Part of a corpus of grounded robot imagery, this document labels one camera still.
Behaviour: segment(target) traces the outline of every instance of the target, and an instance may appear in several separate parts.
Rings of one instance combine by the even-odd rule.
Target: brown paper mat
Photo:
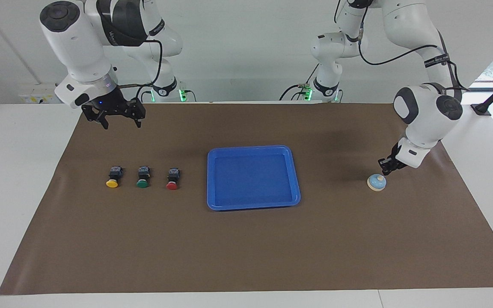
[[[146,109],[142,129],[80,119],[0,294],[493,287],[493,232],[442,146],[368,189],[405,128],[391,105]],[[301,203],[211,211],[207,153],[273,144],[293,151]]]

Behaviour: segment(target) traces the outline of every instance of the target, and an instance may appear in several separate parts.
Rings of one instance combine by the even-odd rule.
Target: white wall
[[[66,70],[39,28],[39,12],[50,0],[0,0],[0,29],[35,76],[60,82]],[[463,84],[470,84],[493,61],[493,2],[428,0]],[[159,0],[167,24],[184,39],[184,52],[171,58],[176,75],[199,100],[274,100],[289,85],[305,81],[316,62],[311,40],[335,31],[336,1],[318,0]],[[387,60],[404,52],[385,38],[381,10],[368,13],[371,38],[366,57]],[[118,48],[107,54],[125,82],[147,81],[143,68]],[[343,60],[344,101],[391,101],[401,86],[426,81],[415,54],[377,68],[360,59]],[[0,103],[19,103],[16,84],[34,82],[32,74],[0,37]]]

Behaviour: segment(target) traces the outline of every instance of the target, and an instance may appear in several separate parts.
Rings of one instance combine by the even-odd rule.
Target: yellow button
[[[119,183],[117,183],[116,180],[109,180],[106,182],[106,186],[109,188],[117,188],[119,186]]]

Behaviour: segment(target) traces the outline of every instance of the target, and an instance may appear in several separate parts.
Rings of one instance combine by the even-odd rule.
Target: green button
[[[149,186],[149,184],[147,183],[146,180],[138,180],[138,182],[137,182],[137,187],[147,188],[148,186]]]

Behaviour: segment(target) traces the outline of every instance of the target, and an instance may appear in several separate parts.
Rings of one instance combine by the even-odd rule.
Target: red button
[[[166,184],[166,187],[167,187],[167,189],[170,189],[170,190],[178,189],[178,185],[176,185],[176,183],[174,183],[174,182],[169,182],[168,184]]]

